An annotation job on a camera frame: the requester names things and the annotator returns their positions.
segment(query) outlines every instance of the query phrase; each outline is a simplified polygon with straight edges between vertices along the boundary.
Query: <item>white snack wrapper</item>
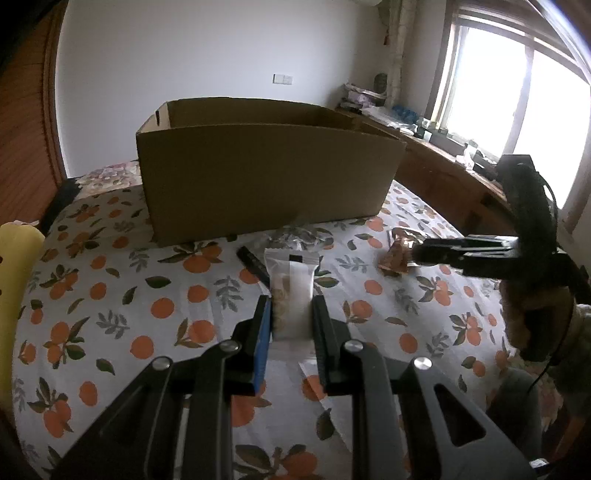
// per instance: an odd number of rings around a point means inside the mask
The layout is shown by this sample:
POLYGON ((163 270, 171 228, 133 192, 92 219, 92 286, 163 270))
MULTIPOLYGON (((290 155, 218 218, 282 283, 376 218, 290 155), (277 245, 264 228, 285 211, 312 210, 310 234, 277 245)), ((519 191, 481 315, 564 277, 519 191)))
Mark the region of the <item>white snack wrapper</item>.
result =
POLYGON ((277 248, 265 250, 273 302, 271 358, 313 357, 311 302, 314 270, 319 263, 316 252, 277 248))

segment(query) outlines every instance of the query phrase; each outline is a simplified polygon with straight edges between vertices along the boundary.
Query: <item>wooden wardrobe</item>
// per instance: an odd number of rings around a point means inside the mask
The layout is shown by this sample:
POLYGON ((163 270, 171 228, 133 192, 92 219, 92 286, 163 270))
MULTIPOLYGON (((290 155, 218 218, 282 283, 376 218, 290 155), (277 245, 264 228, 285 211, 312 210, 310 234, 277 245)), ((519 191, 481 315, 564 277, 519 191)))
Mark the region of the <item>wooden wardrobe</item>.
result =
POLYGON ((41 219, 66 178, 54 98, 66 4, 25 30, 0 70, 0 225, 41 219))

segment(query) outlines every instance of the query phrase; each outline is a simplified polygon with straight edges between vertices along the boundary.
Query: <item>wooden desk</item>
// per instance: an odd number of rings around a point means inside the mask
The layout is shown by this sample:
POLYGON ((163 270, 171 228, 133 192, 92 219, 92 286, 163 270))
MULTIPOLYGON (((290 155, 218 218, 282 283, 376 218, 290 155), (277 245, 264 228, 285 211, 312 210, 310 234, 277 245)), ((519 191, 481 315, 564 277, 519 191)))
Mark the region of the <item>wooden desk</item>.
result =
POLYGON ((455 157, 420 138, 371 118, 339 112, 392 135, 407 145, 396 180, 441 213, 461 233, 515 235, 512 215, 499 184, 466 171, 455 157))

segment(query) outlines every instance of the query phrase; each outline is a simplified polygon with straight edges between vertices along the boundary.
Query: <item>white wall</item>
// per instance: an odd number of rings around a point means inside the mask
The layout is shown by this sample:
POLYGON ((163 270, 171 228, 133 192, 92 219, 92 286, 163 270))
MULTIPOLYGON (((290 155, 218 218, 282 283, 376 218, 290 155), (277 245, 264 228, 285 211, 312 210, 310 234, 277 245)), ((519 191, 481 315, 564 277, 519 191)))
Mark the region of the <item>white wall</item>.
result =
POLYGON ((334 107, 344 82, 373 85, 384 34, 377 8, 349 0, 70 0, 56 72, 68 174, 137 158, 135 131, 167 100, 334 107))
POLYGON ((439 59, 446 0, 420 0, 402 65, 401 104, 425 113, 439 59))

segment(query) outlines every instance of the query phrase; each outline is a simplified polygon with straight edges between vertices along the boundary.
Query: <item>window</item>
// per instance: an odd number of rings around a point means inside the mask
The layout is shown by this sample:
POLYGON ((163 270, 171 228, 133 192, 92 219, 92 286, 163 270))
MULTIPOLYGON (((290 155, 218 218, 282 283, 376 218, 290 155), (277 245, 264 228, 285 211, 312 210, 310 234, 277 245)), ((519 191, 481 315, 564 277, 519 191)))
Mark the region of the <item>window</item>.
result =
POLYGON ((562 207, 589 131, 589 85, 556 43, 484 17, 454 22, 435 120, 493 159, 531 155, 562 207))

